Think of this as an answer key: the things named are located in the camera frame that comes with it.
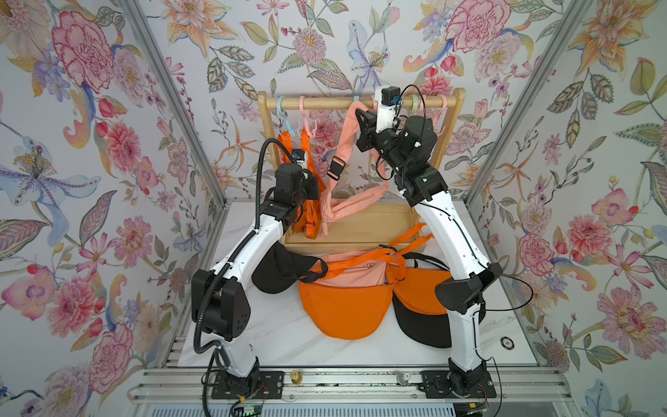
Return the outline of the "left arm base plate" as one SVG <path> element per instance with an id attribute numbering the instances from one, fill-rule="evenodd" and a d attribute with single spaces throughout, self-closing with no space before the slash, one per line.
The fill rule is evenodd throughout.
<path id="1" fill-rule="evenodd" d="M 284 389 L 282 371 L 253 371 L 248 377 L 219 372 L 213 381 L 210 397 L 213 400 L 239 400 L 245 397 L 259 400 L 280 400 Z"/>

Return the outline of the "black waist bag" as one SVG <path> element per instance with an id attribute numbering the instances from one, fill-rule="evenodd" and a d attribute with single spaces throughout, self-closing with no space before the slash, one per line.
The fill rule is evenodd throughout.
<path id="1" fill-rule="evenodd" d="M 315 283 L 328 273 L 328 264 L 321 258 L 289 251 L 275 243 L 262 258 L 251 278 L 266 294 L 279 294 L 297 281 Z"/>
<path id="2" fill-rule="evenodd" d="M 415 342 L 436 348 L 449 349 L 452 346 L 450 323 L 447 314 L 424 316 L 409 311 L 393 295 L 394 313 L 401 331 Z"/>

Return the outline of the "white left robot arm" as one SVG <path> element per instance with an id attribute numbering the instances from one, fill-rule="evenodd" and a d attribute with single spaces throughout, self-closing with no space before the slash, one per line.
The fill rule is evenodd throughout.
<path id="1" fill-rule="evenodd" d="M 247 286 L 269 250 L 297 221 L 302 205 L 319 196 L 317 177 L 304 162 L 283 163 L 267 198 L 255 202 L 255 222 L 243 239 L 212 269 L 195 272 L 191 304 L 196 354 L 213 349 L 234 377 L 248 378 L 258 368 L 250 343 L 242 337 L 251 316 Z"/>

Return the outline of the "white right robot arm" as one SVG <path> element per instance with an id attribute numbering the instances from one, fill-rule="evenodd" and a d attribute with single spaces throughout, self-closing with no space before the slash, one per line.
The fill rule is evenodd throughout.
<path id="1" fill-rule="evenodd" d="M 453 205 L 441 173 L 429 162 L 438 137 L 433 123 L 410 116 L 399 130 L 382 109 L 358 109 L 357 147 L 374 150 L 391 167 L 398 190 L 429 227 L 445 257 L 451 279 L 436 285 L 434 295 L 446 309 L 452 351 L 443 382 L 446 392 L 470 398 L 475 392 L 493 396 L 487 361 L 479 352 L 479 316 L 486 306 L 484 291 L 501 275 L 475 244 Z"/>

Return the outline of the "orange waist bag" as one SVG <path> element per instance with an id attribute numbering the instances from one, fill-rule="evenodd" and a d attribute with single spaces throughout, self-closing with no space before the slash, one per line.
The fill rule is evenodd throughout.
<path id="1" fill-rule="evenodd" d="M 434 238 L 433 235 L 422 236 L 424 223 L 418 223 L 403 236 L 389 244 L 393 250 L 414 237 L 411 243 L 398 251 L 400 259 L 406 263 L 404 277 L 394 287 L 394 294 L 401 304 L 409 311 L 424 316 L 442 316 L 447 314 L 446 308 L 435 294 L 435 288 L 450 280 L 452 274 L 448 266 L 439 259 L 416 252 Z"/>
<path id="2" fill-rule="evenodd" d="M 302 306 L 315 326 L 328 337 L 353 341 L 370 336 L 382 324 L 392 304 L 394 287 L 406 273 L 406 263 L 391 248 L 361 252 L 361 255 L 332 264 L 333 277 L 366 261 L 387 264 L 386 283 L 366 288 L 336 288 L 299 283 Z"/>

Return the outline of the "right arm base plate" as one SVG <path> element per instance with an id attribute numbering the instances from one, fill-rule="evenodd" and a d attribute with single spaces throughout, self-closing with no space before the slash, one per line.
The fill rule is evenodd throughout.
<path id="1" fill-rule="evenodd" d="M 422 371 L 420 376 L 418 390 L 427 399 L 484 400 L 498 397 L 488 372 L 481 377 L 468 377 L 448 370 L 431 370 Z"/>

